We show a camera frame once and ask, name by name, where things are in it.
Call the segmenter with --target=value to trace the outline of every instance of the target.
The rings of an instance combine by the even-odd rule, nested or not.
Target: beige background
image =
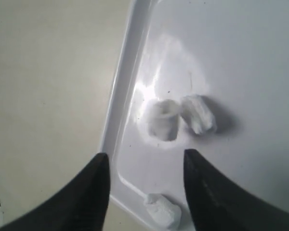
[[[0,0],[4,222],[45,201],[97,152],[130,0]],[[105,231],[142,230],[110,205]]]

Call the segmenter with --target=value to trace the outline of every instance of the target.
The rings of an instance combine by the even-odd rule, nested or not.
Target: torn foam piece
[[[162,141],[173,141],[179,129],[180,106],[173,100],[155,103],[148,120],[149,134]]]
[[[158,226],[166,230],[176,230],[180,225],[181,209],[161,194],[148,194],[144,206]]]
[[[194,133],[198,135],[215,132],[217,129],[213,113],[199,95],[182,98],[181,116]]]

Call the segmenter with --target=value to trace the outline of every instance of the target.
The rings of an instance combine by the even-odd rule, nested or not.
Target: plastic tray
[[[202,95],[218,131],[197,138],[148,135],[148,107]],[[289,0],[135,0],[114,79],[101,151],[111,198],[153,230],[146,193],[183,209],[183,151],[196,148],[258,197],[289,211]]]

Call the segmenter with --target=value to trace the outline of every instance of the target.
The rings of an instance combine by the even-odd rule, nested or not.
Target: white plastic surface
[[[154,230],[144,195],[183,209],[183,151],[196,148],[256,196],[289,212],[289,0],[137,0],[116,74],[102,151],[112,160],[112,198]],[[202,95],[215,134],[147,133],[159,99]]]

